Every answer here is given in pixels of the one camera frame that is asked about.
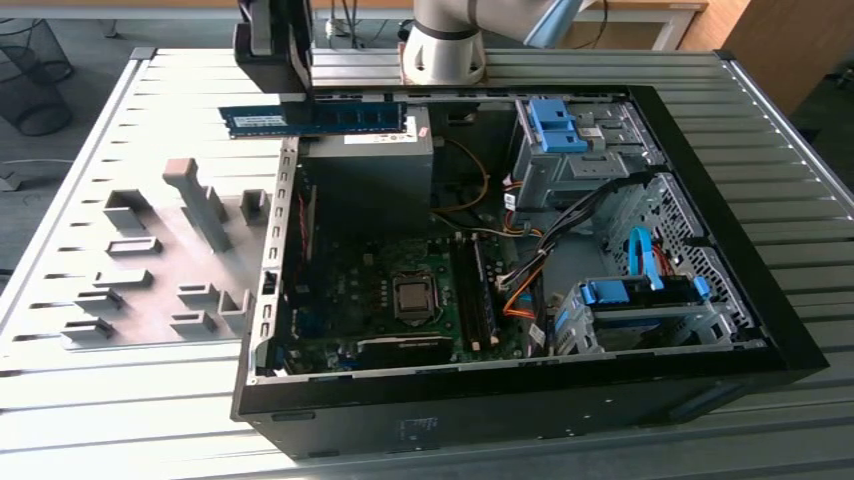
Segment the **wastebasket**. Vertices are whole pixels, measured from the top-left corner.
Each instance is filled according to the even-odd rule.
[[[0,117],[24,135],[47,135],[71,122],[52,78],[31,49],[0,45]]]
[[[51,25],[43,19],[0,18],[0,47],[31,50],[54,83],[66,80],[75,71]]]

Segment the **motherboard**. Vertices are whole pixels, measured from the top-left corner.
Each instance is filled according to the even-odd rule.
[[[521,358],[522,324],[497,314],[491,287],[507,269],[502,251],[494,235],[319,245],[316,276],[295,286],[292,371]]]

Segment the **chip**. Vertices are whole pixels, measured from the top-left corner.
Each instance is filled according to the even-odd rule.
[[[434,318],[434,278],[430,274],[394,277],[395,318],[418,327]]]

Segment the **aluminum profile table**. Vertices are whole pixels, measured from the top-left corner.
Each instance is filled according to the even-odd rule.
[[[495,84],[658,88],[830,368],[674,427],[295,464],[228,419],[236,341],[68,352],[46,332],[50,319],[24,304],[47,282],[39,272],[55,260],[48,246],[66,241],[83,214],[80,192],[112,178],[106,172],[128,180],[138,170],[126,167],[144,169],[151,157],[195,155],[218,159],[200,168],[219,165],[207,175],[226,195],[272,182],[278,142],[230,141],[216,112],[275,102],[231,52],[138,50],[0,299],[0,471],[26,468],[30,478],[54,470],[114,478],[366,471],[371,478],[854,476],[854,203],[743,69],[698,53],[489,56]],[[315,62],[318,84],[398,83],[393,51],[318,51]],[[12,341],[30,330],[38,334],[28,341]]]

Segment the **table leg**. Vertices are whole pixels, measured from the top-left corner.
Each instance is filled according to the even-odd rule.
[[[655,39],[653,50],[675,50],[691,25],[694,11],[674,12]]]
[[[119,20],[99,20],[98,24],[102,27],[102,33],[104,38],[116,38],[119,36],[119,31],[116,30],[116,23]]]

